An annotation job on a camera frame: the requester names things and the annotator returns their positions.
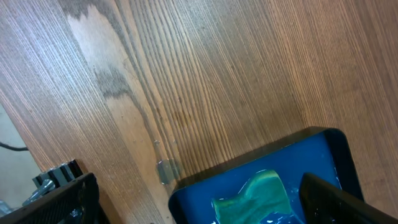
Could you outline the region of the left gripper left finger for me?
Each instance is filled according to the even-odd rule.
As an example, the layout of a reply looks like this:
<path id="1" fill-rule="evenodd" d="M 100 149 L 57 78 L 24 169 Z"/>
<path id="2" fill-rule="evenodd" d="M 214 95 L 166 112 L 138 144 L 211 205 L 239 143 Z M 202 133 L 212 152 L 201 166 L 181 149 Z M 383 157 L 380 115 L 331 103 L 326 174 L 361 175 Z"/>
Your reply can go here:
<path id="1" fill-rule="evenodd" d="M 95 223 L 99 197 L 96 177 L 87 173 L 1 217 L 1 224 Z"/>

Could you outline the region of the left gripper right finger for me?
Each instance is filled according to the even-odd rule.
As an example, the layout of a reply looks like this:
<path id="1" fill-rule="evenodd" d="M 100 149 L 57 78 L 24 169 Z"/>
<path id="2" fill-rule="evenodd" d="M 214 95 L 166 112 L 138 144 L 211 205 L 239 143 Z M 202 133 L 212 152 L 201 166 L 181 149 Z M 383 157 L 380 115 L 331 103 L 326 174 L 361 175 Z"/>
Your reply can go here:
<path id="1" fill-rule="evenodd" d="M 307 223 L 397 224 L 396 218 L 311 173 L 303 175 L 299 195 Z"/>

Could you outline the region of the green yellow sponge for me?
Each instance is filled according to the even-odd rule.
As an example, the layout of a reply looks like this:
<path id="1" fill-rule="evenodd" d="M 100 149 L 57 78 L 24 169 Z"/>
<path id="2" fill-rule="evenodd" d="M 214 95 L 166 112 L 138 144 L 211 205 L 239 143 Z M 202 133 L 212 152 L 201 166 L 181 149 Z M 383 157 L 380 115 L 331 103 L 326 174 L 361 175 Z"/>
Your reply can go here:
<path id="1" fill-rule="evenodd" d="M 220 223 L 260 223 L 271 213 L 292 213 L 287 192 L 274 170 L 258 172 L 237 195 L 212 201 Z"/>

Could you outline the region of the blue water tray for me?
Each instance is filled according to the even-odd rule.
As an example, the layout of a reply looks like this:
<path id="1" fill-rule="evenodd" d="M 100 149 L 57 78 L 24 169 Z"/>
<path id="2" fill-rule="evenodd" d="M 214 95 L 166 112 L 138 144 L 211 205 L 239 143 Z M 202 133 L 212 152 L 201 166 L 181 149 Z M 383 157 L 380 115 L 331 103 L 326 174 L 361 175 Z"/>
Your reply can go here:
<path id="1" fill-rule="evenodd" d="M 306 172 L 364 199 L 344 132 L 309 127 L 182 179 L 169 198 L 171 215 L 177 223 L 217 223 L 212 201 L 237 195 L 264 170 L 277 172 L 300 220 L 299 186 Z"/>

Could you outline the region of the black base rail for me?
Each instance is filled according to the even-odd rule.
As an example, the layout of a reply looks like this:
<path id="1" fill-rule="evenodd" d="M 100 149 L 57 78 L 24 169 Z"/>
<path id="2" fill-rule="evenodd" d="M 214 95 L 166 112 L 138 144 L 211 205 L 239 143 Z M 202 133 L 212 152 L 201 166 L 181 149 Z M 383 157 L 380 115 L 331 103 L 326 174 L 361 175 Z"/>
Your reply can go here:
<path id="1" fill-rule="evenodd" d="M 26 206 L 32 203 L 45 194 L 67 185 L 81 175 L 83 175 L 83 171 L 80 169 L 76 160 L 60 164 L 57 167 L 41 172 L 32 179 L 37 189 L 33 191 L 32 195 L 25 200 L 22 205 Z"/>

